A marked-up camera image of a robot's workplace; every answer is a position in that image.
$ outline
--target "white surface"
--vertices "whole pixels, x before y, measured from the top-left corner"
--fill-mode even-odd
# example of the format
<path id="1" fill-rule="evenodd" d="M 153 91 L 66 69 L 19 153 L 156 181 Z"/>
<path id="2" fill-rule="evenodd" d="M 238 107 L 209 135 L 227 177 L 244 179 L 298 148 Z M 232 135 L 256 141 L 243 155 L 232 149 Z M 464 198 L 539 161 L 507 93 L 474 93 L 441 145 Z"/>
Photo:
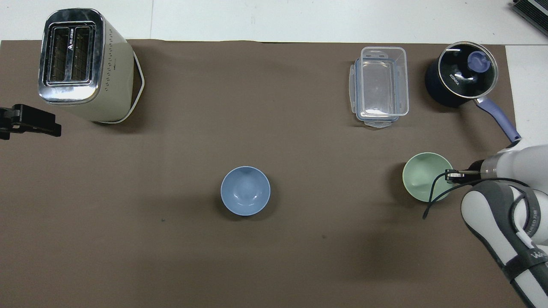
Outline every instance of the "white surface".
<path id="1" fill-rule="evenodd" d="M 518 131 L 548 144 L 548 37 L 510 0 L 0 0 L 0 40 L 41 39 L 55 10 L 92 7 L 125 38 L 507 46 Z"/>

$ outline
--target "black strap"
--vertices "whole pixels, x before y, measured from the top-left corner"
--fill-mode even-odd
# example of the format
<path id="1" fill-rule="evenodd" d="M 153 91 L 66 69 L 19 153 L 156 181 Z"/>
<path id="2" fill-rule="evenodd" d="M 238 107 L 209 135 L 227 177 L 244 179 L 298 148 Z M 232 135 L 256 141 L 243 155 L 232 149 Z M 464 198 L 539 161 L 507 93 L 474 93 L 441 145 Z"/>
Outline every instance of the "black strap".
<path id="1" fill-rule="evenodd" d="M 531 248 L 520 252 L 503 267 L 504 275 L 509 281 L 514 280 L 529 268 L 548 262 L 548 254 L 540 248 Z"/>

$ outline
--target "clear plastic container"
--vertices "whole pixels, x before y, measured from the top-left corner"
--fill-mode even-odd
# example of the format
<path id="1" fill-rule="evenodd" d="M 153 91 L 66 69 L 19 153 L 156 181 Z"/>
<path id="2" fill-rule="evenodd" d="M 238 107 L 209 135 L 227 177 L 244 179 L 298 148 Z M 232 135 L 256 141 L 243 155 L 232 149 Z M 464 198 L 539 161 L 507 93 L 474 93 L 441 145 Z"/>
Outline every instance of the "clear plastic container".
<path id="1" fill-rule="evenodd" d="M 400 47 L 365 47 L 350 66 L 352 112 L 366 125 L 382 128 L 409 111 L 406 51 Z"/>

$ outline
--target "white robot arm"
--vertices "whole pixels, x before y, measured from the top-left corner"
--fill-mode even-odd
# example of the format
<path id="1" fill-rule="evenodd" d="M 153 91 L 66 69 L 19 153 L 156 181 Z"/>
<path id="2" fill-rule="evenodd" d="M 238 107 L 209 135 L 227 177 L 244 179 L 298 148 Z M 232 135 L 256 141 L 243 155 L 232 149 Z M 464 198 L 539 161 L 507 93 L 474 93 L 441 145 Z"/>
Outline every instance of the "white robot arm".
<path id="1" fill-rule="evenodd" d="M 481 163 L 463 219 L 526 305 L 548 307 L 548 145 L 520 140 Z M 510 178 L 527 183 L 524 187 Z"/>

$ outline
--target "pot handle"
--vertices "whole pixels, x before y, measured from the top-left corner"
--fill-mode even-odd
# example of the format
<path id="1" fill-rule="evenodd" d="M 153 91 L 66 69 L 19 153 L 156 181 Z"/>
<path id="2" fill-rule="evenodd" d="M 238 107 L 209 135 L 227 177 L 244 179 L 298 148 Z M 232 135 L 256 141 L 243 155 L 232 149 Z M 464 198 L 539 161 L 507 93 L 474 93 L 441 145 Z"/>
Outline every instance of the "pot handle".
<path id="1" fill-rule="evenodd" d="M 504 134 L 506 134 L 506 137 L 508 137 L 510 142 L 514 142 L 517 139 L 521 138 L 520 134 L 516 130 L 516 127 L 514 127 L 506 114 L 504 114 L 504 112 L 497 104 L 495 104 L 495 102 L 488 99 L 486 96 L 477 98 L 474 100 L 474 102 L 476 103 L 476 106 L 490 114 L 495 119 L 500 128 L 503 129 Z"/>

